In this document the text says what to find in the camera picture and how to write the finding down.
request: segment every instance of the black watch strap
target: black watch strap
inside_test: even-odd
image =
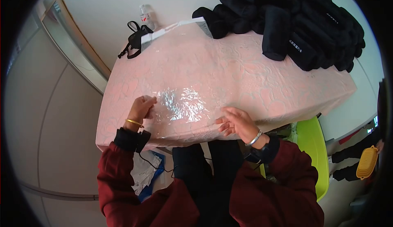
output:
[[[123,127],[117,130],[114,143],[117,147],[125,151],[140,153],[150,139],[150,132],[135,132],[126,130]]]
[[[280,149],[280,139],[277,136],[269,136],[270,141],[261,149],[251,148],[244,153],[244,159],[257,164],[269,164],[276,157]]]

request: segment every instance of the pile of black items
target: pile of black items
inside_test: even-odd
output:
[[[201,7],[193,13],[193,18],[205,18],[213,38],[253,30],[264,35],[266,57],[282,61],[288,55],[304,71],[334,65],[350,72],[353,58],[366,46],[361,25],[332,0],[220,2],[213,11]]]

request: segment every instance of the plastic water bottle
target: plastic water bottle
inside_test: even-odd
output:
[[[141,5],[139,6],[139,8],[141,9],[140,16],[141,16],[142,23],[154,31],[156,26],[154,25],[153,19],[151,18],[150,11],[148,11],[145,5]]]

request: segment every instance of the black bag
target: black bag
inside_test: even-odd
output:
[[[130,27],[130,22],[134,23],[136,26],[136,31]],[[141,53],[141,37],[143,35],[146,35],[148,33],[153,33],[153,31],[148,28],[148,26],[146,25],[142,25],[141,27],[139,27],[138,23],[134,22],[134,21],[130,21],[129,23],[127,23],[127,26],[134,31],[133,34],[131,34],[128,37],[128,44],[127,46],[124,48],[124,50],[117,56],[119,59],[125,55],[125,53],[127,52],[127,58],[131,59],[134,57],[137,57],[140,53]],[[129,51],[132,49],[138,49],[137,52],[133,53],[132,55],[129,55]]]

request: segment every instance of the table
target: table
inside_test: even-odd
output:
[[[266,58],[262,35],[229,34],[213,40],[200,32],[190,28],[170,40],[160,37],[138,57],[117,59],[97,125],[100,150],[113,141],[134,99],[141,95],[159,96],[155,118],[145,120],[146,130],[152,133],[145,149],[150,149],[238,139],[223,137],[214,124],[225,105],[247,111],[266,132],[318,113],[326,115],[356,91],[349,73],[334,66],[305,72],[288,56],[282,62]]]

